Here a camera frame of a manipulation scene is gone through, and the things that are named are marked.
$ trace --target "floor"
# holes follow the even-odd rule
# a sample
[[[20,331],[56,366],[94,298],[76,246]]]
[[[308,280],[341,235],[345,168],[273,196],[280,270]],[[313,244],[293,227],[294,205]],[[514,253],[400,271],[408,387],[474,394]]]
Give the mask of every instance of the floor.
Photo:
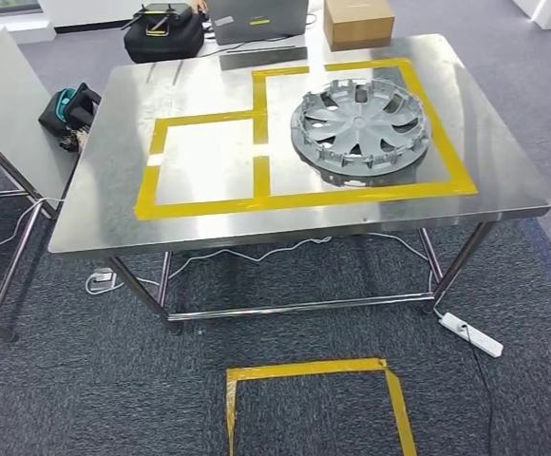
[[[551,32],[512,2],[391,3],[397,35],[447,36],[551,184]],[[22,49],[50,90],[101,91],[128,62],[118,30]],[[0,239],[26,207],[0,201]],[[19,336],[0,342],[0,455],[222,455],[227,368],[378,356],[400,380],[417,454],[551,456],[551,215],[541,223],[501,224],[442,304],[503,342],[496,361],[475,359],[418,305],[200,322],[177,336],[125,289],[88,296],[94,264],[47,254],[51,226],[42,221],[0,314]],[[431,234],[447,264],[469,230]],[[0,278],[12,248],[0,250]],[[147,278],[159,264],[131,263]],[[196,263],[170,298],[193,310],[423,291],[427,270],[395,241],[335,238],[260,265]],[[401,454],[382,374],[245,382],[237,401],[236,455]]]

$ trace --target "yellow tape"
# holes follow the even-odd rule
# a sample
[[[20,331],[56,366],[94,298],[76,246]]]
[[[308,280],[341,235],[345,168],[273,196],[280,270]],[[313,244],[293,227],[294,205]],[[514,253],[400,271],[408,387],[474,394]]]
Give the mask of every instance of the yellow tape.
[[[271,195],[269,182],[268,158],[254,161],[254,197],[251,199],[227,199],[220,201],[190,202],[155,205],[158,171],[147,172],[138,191],[135,213],[139,219],[167,219],[176,217],[196,217],[216,214],[233,214],[239,212],[269,211],[299,207],[328,206],[336,204],[352,204],[365,202],[385,202],[395,200],[411,200],[422,198],[438,198],[456,195],[472,195],[476,193],[471,177],[466,171],[455,148],[447,136],[438,119],[435,109],[408,59],[385,59],[364,62],[348,62],[325,65],[327,71],[345,71],[376,67],[398,67],[409,91],[417,96],[423,103],[426,116],[432,125],[434,144],[442,158],[450,175],[449,180],[392,185],[387,187],[368,187],[342,190],[335,192],[316,192],[296,195]],[[254,144],[269,141],[267,110],[267,77],[287,76],[308,73],[308,66],[292,66],[285,68],[261,69],[252,72],[253,109],[185,116],[170,119],[158,119],[150,147],[150,154],[164,153],[168,128],[190,124],[209,124],[240,120],[253,121]]]
[[[398,430],[402,455],[417,456],[413,433],[411,430],[411,422],[409,422],[408,415],[407,415],[407,408],[404,405],[404,398],[402,395],[402,387],[400,385],[400,381],[394,372],[389,369],[385,370],[385,381],[387,382],[389,399],[392,401],[392,409],[394,410],[394,417],[396,419],[396,428]]]
[[[272,68],[253,71],[254,143],[266,144],[269,142],[266,81],[268,77],[306,74],[309,72],[309,66],[291,66],[289,68]]]
[[[314,361],[310,363],[281,364],[262,366],[258,368],[227,369],[225,398],[225,424],[229,440],[229,456],[234,454],[234,430],[236,427],[236,397],[238,382],[246,380],[261,380],[266,378],[293,377],[300,375],[315,375],[325,373],[385,371],[385,378],[396,427],[402,448],[402,456],[417,456],[411,424],[406,413],[404,400],[400,382],[395,374],[387,367],[384,359],[361,358],[342,359],[338,361]]]
[[[253,160],[254,196],[255,199],[268,197],[271,192],[269,175],[269,157],[254,157]]]
[[[251,26],[263,26],[265,24],[269,24],[269,22],[271,21],[269,21],[269,19],[259,19],[257,21],[251,21],[250,24]]]

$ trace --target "yellow tape square on floor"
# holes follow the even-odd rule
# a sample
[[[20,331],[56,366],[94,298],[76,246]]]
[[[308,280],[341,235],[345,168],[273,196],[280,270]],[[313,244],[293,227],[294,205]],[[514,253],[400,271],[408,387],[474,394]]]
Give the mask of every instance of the yellow tape square on floor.
[[[261,380],[266,378],[282,378],[299,375],[315,375],[340,372],[383,371],[385,380],[394,410],[396,428],[398,431],[403,456],[417,456],[411,423],[407,415],[402,389],[398,377],[387,367],[384,359],[359,358],[340,359],[337,361],[314,361],[309,363],[280,364],[257,368],[241,368],[226,370],[226,392],[225,398],[225,424],[229,441],[229,456],[234,456],[234,429],[236,426],[236,396],[238,382]]]

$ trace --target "power strip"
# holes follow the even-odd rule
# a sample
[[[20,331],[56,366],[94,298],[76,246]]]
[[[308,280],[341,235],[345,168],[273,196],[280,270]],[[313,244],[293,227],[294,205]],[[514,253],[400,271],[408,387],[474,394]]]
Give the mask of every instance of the power strip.
[[[470,342],[474,347],[490,354],[493,358],[499,358],[503,350],[503,346],[500,342],[492,339],[484,332],[480,332],[452,313],[445,313],[440,321],[444,328]]]

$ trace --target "table top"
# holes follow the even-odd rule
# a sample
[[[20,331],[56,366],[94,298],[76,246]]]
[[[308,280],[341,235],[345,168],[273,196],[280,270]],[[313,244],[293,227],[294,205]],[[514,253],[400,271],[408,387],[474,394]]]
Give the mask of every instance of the table top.
[[[219,56],[114,69],[49,250],[113,257],[551,208],[543,180],[441,35],[336,53],[319,40],[294,53],[270,65],[265,52],[226,56],[227,68],[239,66],[227,70]],[[303,161],[291,141],[293,111],[308,91],[348,78],[389,79],[417,95],[432,128],[428,152],[370,183]]]

